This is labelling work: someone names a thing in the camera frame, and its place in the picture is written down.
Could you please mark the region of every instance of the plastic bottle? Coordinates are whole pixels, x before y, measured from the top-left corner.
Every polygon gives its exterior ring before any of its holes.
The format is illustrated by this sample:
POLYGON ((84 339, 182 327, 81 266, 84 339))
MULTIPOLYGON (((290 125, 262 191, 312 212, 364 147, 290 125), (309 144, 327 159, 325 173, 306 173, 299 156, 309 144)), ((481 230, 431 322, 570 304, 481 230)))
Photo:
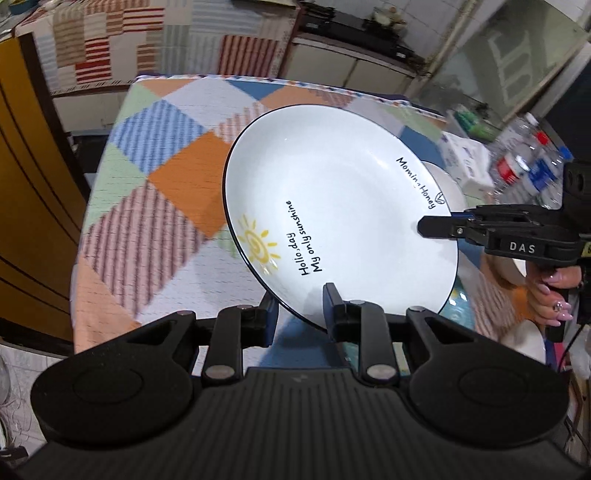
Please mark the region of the plastic bottle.
POLYGON ((550 139, 543 132, 536 133, 507 151, 492 166, 490 174, 495 184, 495 194, 500 195, 509 186, 530 171, 530 167, 542 156, 550 139))
POLYGON ((515 117, 496 140, 487 146, 491 152, 491 159, 495 161, 507 150, 511 150, 518 144, 523 143, 527 138, 535 134, 537 127, 538 121, 531 113, 526 113, 523 117, 515 117))
POLYGON ((534 198, 550 185, 558 183, 562 187, 564 163, 572 160, 569 149, 560 147, 558 151, 546 149, 530 166, 521 181, 508 187, 499 197, 501 203, 536 203, 534 198))
MULTIPOLYGON (((564 163, 572 161, 573 154, 566 147, 558 149, 561 159, 564 163)), ((562 207, 562 191, 563 191, 564 166, 560 175, 556 180, 549 182, 545 189, 534 199, 535 203, 551 210, 557 210, 562 207)))

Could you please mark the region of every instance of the tablecloth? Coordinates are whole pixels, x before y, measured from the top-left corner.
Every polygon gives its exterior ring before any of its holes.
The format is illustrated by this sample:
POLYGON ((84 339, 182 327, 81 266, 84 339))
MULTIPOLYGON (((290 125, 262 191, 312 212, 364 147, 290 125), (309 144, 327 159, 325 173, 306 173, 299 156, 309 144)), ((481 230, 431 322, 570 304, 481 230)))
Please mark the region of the tablecloth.
POLYGON ((130 85, 142 73, 277 76, 299 7, 231 0, 65 0, 33 33, 52 95, 130 85))
MULTIPOLYGON (((113 127, 86 212, 72 294, 77 351, 176 310, 214 317, 224 307, 260 301, 264 290, 226 225, 223 168, 233 141, 252 120, 298 103, 358 113, 397 135, 422 160, 443 165, 434 144, 443 119, 403 100, 287 80, 141 77, 113 127)), ((476 330, 497 338, 515 322, 511 299, 480 271, 482 250, 460 246, 458 275, 476 330)), ((290 322, 282 310, 278 332, 289 332, 280 340, 284 346, 300 329, 311 329, 290 322)), ((255 363, 265 355, 256 349, 250 354, 255 363)))

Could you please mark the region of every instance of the plate rim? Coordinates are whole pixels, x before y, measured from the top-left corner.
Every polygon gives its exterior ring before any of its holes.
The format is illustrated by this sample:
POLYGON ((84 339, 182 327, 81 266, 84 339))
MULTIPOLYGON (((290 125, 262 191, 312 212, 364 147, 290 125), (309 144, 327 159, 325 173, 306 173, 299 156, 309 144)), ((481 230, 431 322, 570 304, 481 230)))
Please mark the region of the plate rim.
MULTIPOLYGON (((230 235, 232 235, 232 240, 234 242, 234 245, 236 245, 236 249, 238 250, 238 253, 240 253, 240 256, 242 257, 242 260, 244 261, 244 263, 246 264, 246 266, 248 267, 248 269, 251 271, 251 273, 255 276, 256 280, 265 289, 265 291, 269 292, 273 296, 273 298, 275 298, 276 301, 279 302, 279 304, 283 308, 285 308, 288 312, 290 312, 296 318, 302 320, 303 322, 305 322, 308 325, 314 327, 315 329, 320 330, 321 332, 328 332, 328 329, 326 327, 321 327, 317 323, 314 323, 311 320, 308 320, 306 317, 304 317, 303 315, 300 315, 293 308, 291 308, 284 300, 282 300, 279 297, 278 294, 275 293, 275 291, 267 284, 267 282, 265 282, 263 280, 263 278, 259 275, 259 273, 256 271, 256 269, 252 266, 252 263, 249 261, 248 256, 246 255, 246 252, 242 249, 242 247, 240 245, 240 242, 238 241, 238 237, 236 236, 236 232, 234 231, 234 227, 232 226, 232 222, 230 221, 230 214, 228 212, 228 203, 227 203, 227 200, 226 200, 226 198, 227 198, 226 197, 226 176, 227 176, 227 173, 228 173, 228 165, 230 164, 230 157, 232 156, 232 152, 234 151, 234 147, 238 143, 238 140, 240 139, 240 137, 242 136, 242 134, 254 122, 256 122, 257 120, 259 120, 259 118, 262 118, 263 116, 268 115, 269 113, 276 112, 277 110, 283 110, 285 108, 289 108, 289 107, 293 107, 293 106, 321 106, 321 107, 325 107, 325 108, 333 108, 333 109, 336 109, 336 110, 343 110, 342 108, 339 108, 337 106, 332 106, 332 105, 319 105, 317 103, 296 103, 295 105, 284 105, 282 107, 275 108, 273 110, 269 110, 268 112, 263 113, 262 115, 258 116, 253 121, 251 121, 238 134, 238 136, 236 137, 236 139, 232 143, 232 146, 230 147, 230 150, 228 151, 228 156, 226 157, 226 163, 225 163, 224 168, 223 168, 223 176, 222 176, 222 203, 223 203, 223 210, 224 210, 224 215, 226 217, 226 224, 228 225, 228 230, 230 231, 230 235)), ((369 118, 367 118, 367 117, 365 117, 363 115, 360 115, 357 112, 351 112, 349 110, 347 110, 347 112, 352 113, 353 115, 360 116, 361 118, 363 118, 364 120, 367 120, 368 122, 372 122, 374 125, 380 127, 382 130, 385 130, 386 132, 388 132, 390 135, 394 136, 395 138, 398 138, 392 132, 390 132, 389 130, 387 130, 386 128, 384 128, 382 125, 374 122, 373 120, 371 120, 371 119, 369 119, 369 118)), ((411 152, 412 152, 412 154, 415 157, 417 157, 417 155, 412 150, 411 150, 411 152)), ((427 169, 427 167, 425 167, 423 165, 423 160, 421 160, 419 157, 417 157, 417 160, 421 164, 421 166, 425 169, 425 171, 431 176, 431 178, 435 182, 435 185, 437 185, 437 182, 435 181, 435 178, 433 178, 433 175, 431 175, 431 172, 429 172, 429 170, 427 169)), ((447 210, 449 211, 449 214, 451 216, 452 215, 452 211, 450 210, 449 205, 447 204, 447 199, 446 199, 446 206, 447 206, 447 210)), ((457 244, 457 241, 456 241, 456 254, 457 254, 457 258, 456 258, 456 274, 455 274, 454 279, 452 281, 452 286, 450 287, 450 290, 449 290, 449 293, 447 294, 446 300, 443 302, 443 305, 441 306, 441 308, 439 309, 439 311, 435 312, 437 314, 441 313, 441 311, 445 308, 445 305, 447 304, 447 301, 449 300, 449 297, 452 295, 453 287, 454 287, 454 285, 456 283, 457 272, 458 272, 458 269, 460 267, 460 248, 459 248, 459 246, 457 244)))

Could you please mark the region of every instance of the yellow sun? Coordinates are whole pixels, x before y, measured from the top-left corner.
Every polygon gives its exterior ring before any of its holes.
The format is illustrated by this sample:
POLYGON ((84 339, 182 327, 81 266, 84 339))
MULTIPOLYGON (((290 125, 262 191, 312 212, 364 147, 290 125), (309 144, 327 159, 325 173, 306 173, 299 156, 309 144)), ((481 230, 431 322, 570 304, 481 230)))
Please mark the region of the yellow sun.
POLYGON ((269 252, 269 248, 276 247, 276 242, 265 243, 265 238, 269 235, 269 230, 263 230, 261 233, 256 232, 256 220, 252 223, 248 221, 246 215, 242 215, 242 219, 238 220, 238 224, 242 229, 242 235, 238 235, 241 243, 248 245, 248 261, 254 262, 257 260, 265 273, 270 274, 266 265, 271 264, 273 268, 278 269, 275 259, 281 258, 277 254, 269 252))

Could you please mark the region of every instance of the white box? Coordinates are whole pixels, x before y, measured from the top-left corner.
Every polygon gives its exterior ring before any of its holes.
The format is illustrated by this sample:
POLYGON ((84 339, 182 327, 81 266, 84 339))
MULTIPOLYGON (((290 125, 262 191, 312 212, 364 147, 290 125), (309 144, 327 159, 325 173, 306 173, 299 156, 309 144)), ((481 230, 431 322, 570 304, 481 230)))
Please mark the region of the white box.
POLYGON ((488 149, 476 140, 460 138, 448 132, 441 134, 437 146, 446 171, 455 179, 464 194, 483 198, 495 189, 488 173, 488 149))

